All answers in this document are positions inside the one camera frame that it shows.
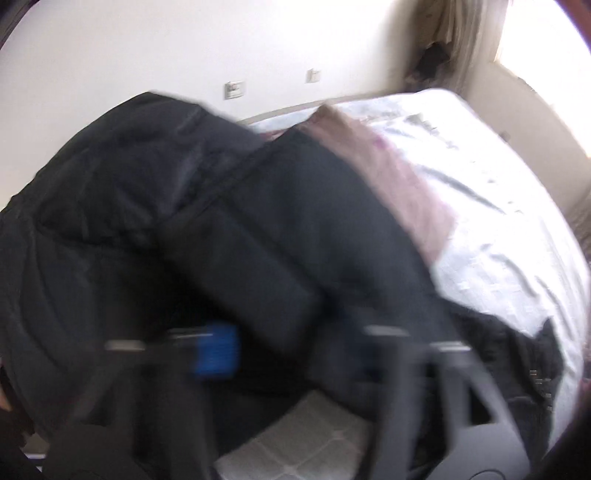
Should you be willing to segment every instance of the black puffer jacket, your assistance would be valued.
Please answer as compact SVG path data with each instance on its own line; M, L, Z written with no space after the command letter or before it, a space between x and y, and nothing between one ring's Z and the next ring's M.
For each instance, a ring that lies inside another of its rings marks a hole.
M296 129L263 144L199 105L146 93L78 133L0 215L0 353L46 436L107 338L154 338L211 306L369 417L374 399L355 388L379 381L363 364L374 347L364 327L425 342L459 332L530 456L545 448L544 394L562 372L550 324L527 339L444 302L371 189ZM326 328L328 339L315 335ZM534 369L550 380L533 382Z

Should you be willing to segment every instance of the window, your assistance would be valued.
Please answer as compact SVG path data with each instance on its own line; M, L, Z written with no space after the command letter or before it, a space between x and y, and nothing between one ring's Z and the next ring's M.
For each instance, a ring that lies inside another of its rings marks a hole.
M554 0L512 0L496 61L556 112L591 157L591 54Z

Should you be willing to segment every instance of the dark cloth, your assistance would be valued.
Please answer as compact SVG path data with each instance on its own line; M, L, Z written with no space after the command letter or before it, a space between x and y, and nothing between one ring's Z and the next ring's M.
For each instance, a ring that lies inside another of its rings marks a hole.
M432 44L421 56L415 72L420 81L433 80L437 69L450 60L449 54L439 42Z
M0 368L0 387L11 408L10 412L0 408L0 419L4 422L4 433L7 436L12 436L15 445L24 447L26 438L35 433L35 426L27 412L22 409L22 405L16 393L14 393L3 368Z
M588 478L591 471L589 432L591 432L591 397L587 393L582 398L576 418L539 467L526 480Z
M2 480L46 480L14 442L10 427L0 415L0 478Z
M78 133L0 214L0 353L46 436L107 338L149 340L212 316L252 338L232 388L259 411L272 370L295 379L282 387L290 402L311 382L371 418L382 372L365 329L394 326L421 342L467 338L530 456L547 444L529 370L559 381L551 327L526 339L443 301L372 190L296 129L263 145L199 105L146 93ZM252 430L272 420L259 418Z

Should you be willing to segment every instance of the electrical outlet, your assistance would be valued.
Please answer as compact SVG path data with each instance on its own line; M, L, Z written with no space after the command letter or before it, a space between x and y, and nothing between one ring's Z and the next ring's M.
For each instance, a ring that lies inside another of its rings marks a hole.
M316 83L320 81L320 70L310 69L306 75L306 83Z
M230 100L244 95L244 82L228 82L224 85L224 98Z

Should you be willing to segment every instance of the curtain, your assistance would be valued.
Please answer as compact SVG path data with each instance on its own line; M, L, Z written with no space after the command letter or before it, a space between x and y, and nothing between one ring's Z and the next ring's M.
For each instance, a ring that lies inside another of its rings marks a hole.
M417 60L408 89L442 87L462 96L480 53L487 0L420 0L415 13Z

